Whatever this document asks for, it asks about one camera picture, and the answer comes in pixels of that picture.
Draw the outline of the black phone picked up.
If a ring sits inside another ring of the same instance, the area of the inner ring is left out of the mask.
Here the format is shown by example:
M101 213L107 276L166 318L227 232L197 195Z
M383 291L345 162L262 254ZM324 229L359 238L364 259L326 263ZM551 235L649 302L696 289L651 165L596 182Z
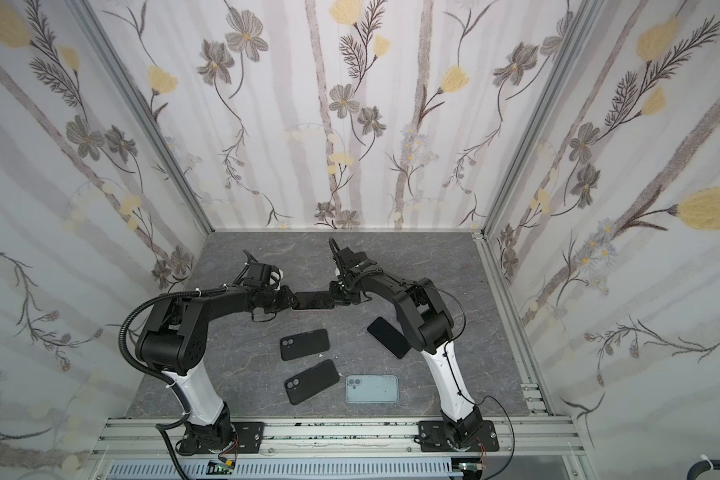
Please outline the black phone picked up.
M295 292L291 305L293 310L332 310L335 302L329 291Z

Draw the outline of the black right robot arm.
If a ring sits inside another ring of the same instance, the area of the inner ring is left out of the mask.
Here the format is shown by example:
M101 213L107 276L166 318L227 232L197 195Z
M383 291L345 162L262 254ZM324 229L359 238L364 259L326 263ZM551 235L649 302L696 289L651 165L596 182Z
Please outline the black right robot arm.
M407 280L379 267L364 252L341 248L328 240L337 279L329 292L337 305L358 305L378 296L395 310L403 336L423 356L435 382L446 441L463 450L483 425L478 402L471 396L455 354L454 319L442 298L443 290L423 278Z

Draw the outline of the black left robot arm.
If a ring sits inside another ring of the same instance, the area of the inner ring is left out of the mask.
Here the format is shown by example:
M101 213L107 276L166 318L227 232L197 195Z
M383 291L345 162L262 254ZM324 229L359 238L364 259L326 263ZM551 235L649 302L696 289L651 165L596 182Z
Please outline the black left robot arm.
M204 365L210 323L257 309L272 315L288 309L290 291L282 280L278 267L250 260L230 284L163 294L148 305L135 363L164 381L180 402L185 427L178 444L181 455L221 452L236 440L229 408Z

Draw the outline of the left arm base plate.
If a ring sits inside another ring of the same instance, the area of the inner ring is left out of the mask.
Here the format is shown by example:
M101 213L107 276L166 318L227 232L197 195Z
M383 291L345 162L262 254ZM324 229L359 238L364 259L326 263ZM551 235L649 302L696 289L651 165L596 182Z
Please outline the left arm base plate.
M231 423L223 420L219 425L185 425L185 435L175 444L182 456L237 452L257 454L263 439L263 422Z

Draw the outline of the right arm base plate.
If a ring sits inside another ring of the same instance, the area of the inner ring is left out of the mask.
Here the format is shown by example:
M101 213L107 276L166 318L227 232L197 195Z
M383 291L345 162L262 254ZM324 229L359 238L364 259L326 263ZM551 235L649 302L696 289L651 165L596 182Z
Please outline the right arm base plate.
M422 420L417 423L414 441L422 452L498 452L498 436L494 424L484 420L477 430L466 435L443 420Z

